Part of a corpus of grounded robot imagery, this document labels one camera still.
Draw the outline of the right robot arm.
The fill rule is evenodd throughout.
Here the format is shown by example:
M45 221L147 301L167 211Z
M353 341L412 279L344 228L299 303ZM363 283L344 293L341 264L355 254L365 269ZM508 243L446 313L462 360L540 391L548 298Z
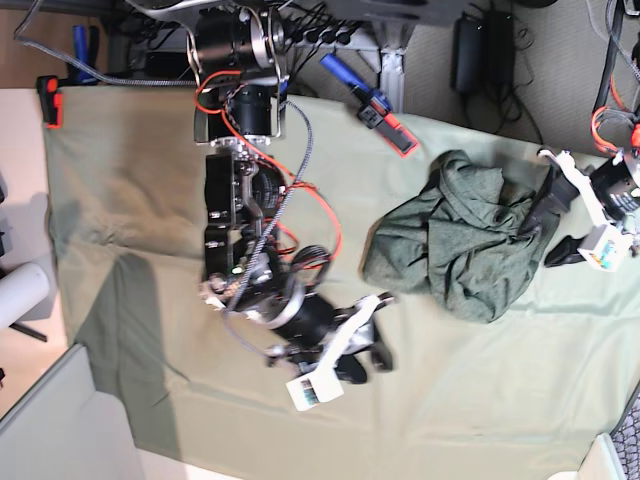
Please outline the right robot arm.
M194 136L213 149L205 161L204 301L277 335L264 358L291 368L297 386L365 383L363 352L391 370L373 310L338 309L319 294L336 249L285 244L281 219L304 181L265 150L288 105L278 9L264 1L199 7L187 38L198 85Z

